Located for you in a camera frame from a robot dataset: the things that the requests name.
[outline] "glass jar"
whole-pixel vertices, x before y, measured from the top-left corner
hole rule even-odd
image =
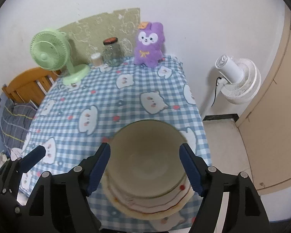
[[[109,66],[119,66],[123,63],[123,53],[117,37],[110,37],[103,41],[105,49],[102,52],[104,63]]]

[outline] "wooden bed frame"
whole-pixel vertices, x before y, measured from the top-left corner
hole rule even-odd
[[[40,105],[45,93],[37,82],[48,92],[52,86],[49,77],[55,81],[60,73],[60,71],[48,71],[40,67],[32,68],[16,76],[8,86],[3,86],[2,90],[9,99],[16,103],[28,103],[32,100],[35,104]]]

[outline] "red jar lid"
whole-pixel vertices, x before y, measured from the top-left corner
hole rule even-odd
[[[107,38],[103,41],[104,45],[110,45],[110,44],[113,44],[113,43],[116,43],[118,41],[118,38],[117,37],[110,37],[110,38]]]

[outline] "fan base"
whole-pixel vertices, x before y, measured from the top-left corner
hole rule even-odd
[[[82,80],[86,75],[89,74],[91,68],[86,64],[80,64],[74,67],[75,73],[65,76],[63,78],[63,84],[68,86],[72,83],[76,83]]]

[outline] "floor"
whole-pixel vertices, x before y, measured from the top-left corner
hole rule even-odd
[[[204,128],[208,140],[213,165],[223,173],[246,172],[252,179],[247,152],[241,135],[232,119],[205,121]],[[220,215],[214,233],[221,233],[228,202],[224,193]],[[189,228],[174,230],[172,233],[187,233]]]

